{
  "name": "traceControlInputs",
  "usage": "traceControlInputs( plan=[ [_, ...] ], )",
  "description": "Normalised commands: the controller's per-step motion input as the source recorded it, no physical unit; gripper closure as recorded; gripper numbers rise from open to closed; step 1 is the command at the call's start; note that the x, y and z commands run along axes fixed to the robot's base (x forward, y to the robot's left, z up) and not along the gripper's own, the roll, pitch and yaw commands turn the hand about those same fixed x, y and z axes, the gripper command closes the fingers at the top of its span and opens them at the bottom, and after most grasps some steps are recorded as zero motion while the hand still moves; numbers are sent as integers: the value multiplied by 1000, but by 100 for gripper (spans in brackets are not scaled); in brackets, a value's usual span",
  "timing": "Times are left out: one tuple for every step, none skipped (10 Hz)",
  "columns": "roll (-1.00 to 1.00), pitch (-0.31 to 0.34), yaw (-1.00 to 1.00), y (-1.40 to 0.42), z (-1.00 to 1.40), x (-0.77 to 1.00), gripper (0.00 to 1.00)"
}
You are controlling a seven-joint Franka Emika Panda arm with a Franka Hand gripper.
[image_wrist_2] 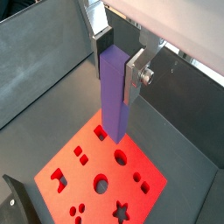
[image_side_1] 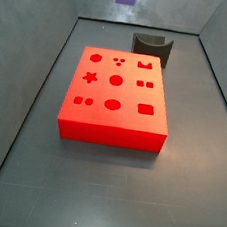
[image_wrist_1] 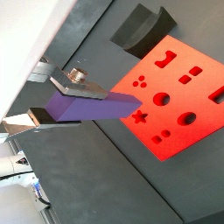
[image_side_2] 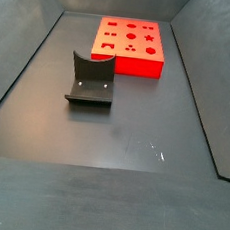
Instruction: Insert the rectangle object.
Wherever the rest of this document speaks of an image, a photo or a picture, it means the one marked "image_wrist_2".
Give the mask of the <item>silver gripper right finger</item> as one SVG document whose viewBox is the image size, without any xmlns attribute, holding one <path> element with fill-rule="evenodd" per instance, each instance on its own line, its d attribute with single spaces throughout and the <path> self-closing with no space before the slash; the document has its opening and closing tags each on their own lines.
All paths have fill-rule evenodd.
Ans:
<svg viewBox="0 0 224 224">
<path fill-rule="evenodd" d="M 164 47 L 166 41 L 142 27 L 139 42 L 143 45 L 125 65 L 125 84 L 123 102 L 130 106 L 138 97 L 141 85 L 151 84 L 154 72 L 150 69 L 152 59 Z"/>
</svg>

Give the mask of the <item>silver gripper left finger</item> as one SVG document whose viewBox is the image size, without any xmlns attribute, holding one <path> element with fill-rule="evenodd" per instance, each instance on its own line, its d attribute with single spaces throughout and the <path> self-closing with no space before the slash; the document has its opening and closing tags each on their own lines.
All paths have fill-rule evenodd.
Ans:
<svg viewBox="0 0 224 224">
<path fill-rule="evenodd" d="M 100 54 L 114 44 L 114 29 L 109 25 L 101 0 L 78 0 L 94 52 L 96 76 L 100 78 Z"/>
</svg>

